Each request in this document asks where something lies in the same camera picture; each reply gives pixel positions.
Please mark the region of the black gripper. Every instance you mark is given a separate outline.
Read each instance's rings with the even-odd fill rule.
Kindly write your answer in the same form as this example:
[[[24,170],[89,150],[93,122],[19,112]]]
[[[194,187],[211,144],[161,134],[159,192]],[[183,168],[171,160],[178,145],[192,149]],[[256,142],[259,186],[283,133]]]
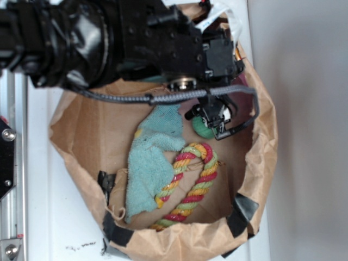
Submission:
[[[200,116],[204,119],[213,137],[230,135],[226,124],[236,114],[236,103],[228,95],[198,98],[198,104],[185,113],[186,120]]]

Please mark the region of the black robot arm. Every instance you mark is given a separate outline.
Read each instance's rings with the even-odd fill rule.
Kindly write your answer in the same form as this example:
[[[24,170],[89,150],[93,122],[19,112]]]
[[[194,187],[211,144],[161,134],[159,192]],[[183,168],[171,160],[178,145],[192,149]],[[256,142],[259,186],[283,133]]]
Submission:
[[[38,88],[61,87],[114,103],[175,104],[197,98],[223,139],[237,105],[228,98],[244,64],[222,29],[162,1],[8,1],[1,10],[1,69]]]

